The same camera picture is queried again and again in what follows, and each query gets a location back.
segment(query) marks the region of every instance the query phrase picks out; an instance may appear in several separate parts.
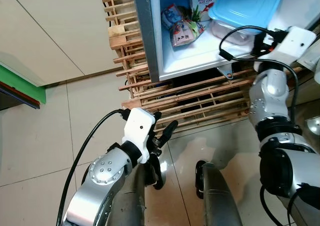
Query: blue plastic container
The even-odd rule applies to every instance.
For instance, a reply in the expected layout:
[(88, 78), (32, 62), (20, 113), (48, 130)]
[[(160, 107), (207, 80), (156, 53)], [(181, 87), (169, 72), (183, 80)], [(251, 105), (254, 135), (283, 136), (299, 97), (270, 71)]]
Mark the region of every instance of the blue plastic container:
[[(209, 16), (215, 20), (212, 25), (214, 35), (222, 38), (228, 31), (243, 25), (267, 27), (281, 0), (217, 0), (209, 9)], [(246, 33), (254, 35), (257, 30), (245, 30), (229, 38), (235, 44), (244, 44)]]

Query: refrigerator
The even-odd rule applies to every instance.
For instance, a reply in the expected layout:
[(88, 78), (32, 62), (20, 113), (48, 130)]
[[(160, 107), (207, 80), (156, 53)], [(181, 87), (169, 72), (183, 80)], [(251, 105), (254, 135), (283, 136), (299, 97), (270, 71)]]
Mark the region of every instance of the refrigerator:
[[(172, 79), (194, 72), (223, 67), (230, 61), (219, 56), (219, 38), (205, 30), (191, 44), (172, 47), (170, 32), (161, 23), (161, 10), (172, 3), (189, 7), (189, 0), (135, 0), (145, 55), (152, 82)], [(286, 30), (290, 26), (310, 29), (320, 16), (320, 0), (282, 0), (268, 29)], [(265, 43), (271, 41), (266, 37)], [(245, 45), (223, 43), (235, 57), (250, 57), (253, 41)]]

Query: tile floor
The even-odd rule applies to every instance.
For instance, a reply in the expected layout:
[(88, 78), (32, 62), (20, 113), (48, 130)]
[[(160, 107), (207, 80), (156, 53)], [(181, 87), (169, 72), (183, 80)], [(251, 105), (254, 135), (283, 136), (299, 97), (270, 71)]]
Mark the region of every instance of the tile floor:
[[(123, 81), (106, 74), (63, 84), (47, 90), (48, 102), (40, 110), (21, 105), (0, 111), (1, 226), (55, 225), (62, 188), (83, 140), (103, 115), (128, 99), (128, 92), (117, 90)], [(67, 203), (90, 161), (121, 141), (124, 125), (114, 116), (94, 135), (76, 168)], [(221, 169), (243, 225), (273, 225), (259, 201), (258, 151), (259, 141), (248, 120), (174, 135), (160, 157), (166, 165), (165, 186), (145, 190), (145, 225), (203, 225), (203, 201), (194, 188), (199, 159)], [(281, 203), (271, 195), (266, 201), (286, 224)]]

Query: metal bracket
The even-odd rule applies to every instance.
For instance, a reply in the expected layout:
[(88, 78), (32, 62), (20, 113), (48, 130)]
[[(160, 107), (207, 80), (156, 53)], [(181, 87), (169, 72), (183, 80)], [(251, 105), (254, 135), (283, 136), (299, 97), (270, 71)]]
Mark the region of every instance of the metal bracket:
[(217, 69), (228, 80), (232, 80), (234, 78), (233, 72), (232, 72), (232, 64), (226, 64), (226, 65), (218, 66)]

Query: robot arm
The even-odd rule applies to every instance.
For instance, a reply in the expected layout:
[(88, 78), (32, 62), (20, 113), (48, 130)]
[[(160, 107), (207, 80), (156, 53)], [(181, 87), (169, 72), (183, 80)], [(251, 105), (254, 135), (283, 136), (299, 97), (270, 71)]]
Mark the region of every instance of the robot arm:
[[(311, 45), (315, 35), (291, 27), (281, 44), (260, 58), (290, 65)], [(258, 76), (250, 89), (249, 120), (260, 140), (260, 181), (291, 210), (298, 226), (311, 226), (320, 218), (320, 155), (306, 142), (302, 130), (288, 116), (289, 89), (283, 68), (273, 63), (255, 62)], [(293, 199), (296, 192), (305, 193)]]
[(122, 188), (125, 178), (139, 163), (146, 163), (150, 152), (164, 145), (178, 122), (173, 121), (157, 139), (155, 147), (154, 126), (161, 115), (152, 115), (140, 108), (131, 110), (124, 127), (122, 144), (114, 143), (106, 154), (99, 156), (89, 166), (84, 183), (73, 196), (64, 216), (62, 226), (104, 226), (111, 212), (114, 196)]

